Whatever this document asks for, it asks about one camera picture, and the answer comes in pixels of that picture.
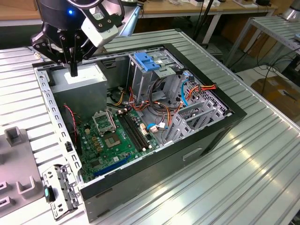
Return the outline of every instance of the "aluminum extrusion table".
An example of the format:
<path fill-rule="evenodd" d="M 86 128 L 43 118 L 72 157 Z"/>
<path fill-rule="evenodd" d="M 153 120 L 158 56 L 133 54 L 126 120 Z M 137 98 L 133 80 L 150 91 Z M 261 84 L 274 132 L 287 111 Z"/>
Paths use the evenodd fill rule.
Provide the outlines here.
<path fill-rule="evenodd" d="M 300 54 L 300 42 L 294 38 L 295 34 L 300 33 L 300 22 L 288 22 L 280 16 L 253 17 L 249 18 L 239 37 L 232 46 L 228 59 L 225 63 L 226 66 L 228 66 L 231 62 L 236 50 L 240 46 L 251 26 L 255 26 L 257 31 L 249 41 L 244 52 L 247 52 L 258 38 L 259 34 L 264 32 L 283 44 L 283 46 L 285 45 L 286 47 L 290 48 L 292 51 L 297 49 L 295 52 Z"/>
<path fill-rule="evenodd" d="M 247 112 L 216 149 L 92 224 L 288 224 L 300 209 L 300 129 L 184 33 L 118 37 L 108 51 L 172 43 Z M 40 174 L 65 159 L 26 48 L 0 51 L 0 132 L 27 129 Z M 0 224 L 87 224 L 83 206 L 59 222 L 42 198 Z"/>

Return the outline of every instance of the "blue plastic clip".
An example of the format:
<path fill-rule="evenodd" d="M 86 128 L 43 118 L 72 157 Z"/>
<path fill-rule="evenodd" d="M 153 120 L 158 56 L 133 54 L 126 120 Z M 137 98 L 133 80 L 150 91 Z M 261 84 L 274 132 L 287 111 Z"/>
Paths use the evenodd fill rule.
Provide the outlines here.
<path fill-rule="evenodd" d="M 144 52 L 135 53 L 135 59 L 146 71 L 152 71 L 160 68 L 160 66 L 156 64 L 153 59 Z"/>

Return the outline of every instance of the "metal bracket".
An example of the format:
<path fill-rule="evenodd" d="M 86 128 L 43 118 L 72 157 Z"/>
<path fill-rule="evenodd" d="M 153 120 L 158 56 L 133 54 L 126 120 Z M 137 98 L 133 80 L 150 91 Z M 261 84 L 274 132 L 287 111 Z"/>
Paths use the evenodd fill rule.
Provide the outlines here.
<path fill-rule="evenodd" d="M 55 200 L 50 206 L 56 221 L 77 209 L 80 194 L 69 164 L 51 166 L 43 178 L 45 186 L 53 190 Z"/>

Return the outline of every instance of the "yellow wire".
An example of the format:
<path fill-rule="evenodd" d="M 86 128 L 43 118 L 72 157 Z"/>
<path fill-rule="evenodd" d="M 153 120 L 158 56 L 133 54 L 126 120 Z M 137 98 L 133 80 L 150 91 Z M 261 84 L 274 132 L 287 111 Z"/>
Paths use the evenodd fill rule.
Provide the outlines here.
<path fill-rule="evenodd" d="M 122 100 L 123 100 L 123 94 L 124 94 L 124 92 L 122 91 L 121 98 L 120 98 L 120 100 L 119 100 L 118 103 L 114 104 L 115 106 L 120 105 L 120 104 L 122 103 Z"/>

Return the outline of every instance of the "ram slot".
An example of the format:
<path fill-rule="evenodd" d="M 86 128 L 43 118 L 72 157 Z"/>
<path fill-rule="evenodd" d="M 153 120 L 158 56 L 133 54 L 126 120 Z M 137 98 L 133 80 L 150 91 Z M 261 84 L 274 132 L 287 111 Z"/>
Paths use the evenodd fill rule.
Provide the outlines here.
<path fill-rule="evenodd" d="M 119 121 L 138 151 L 148 148 L 149 145 L 128 115 L 120 116 Z"/>

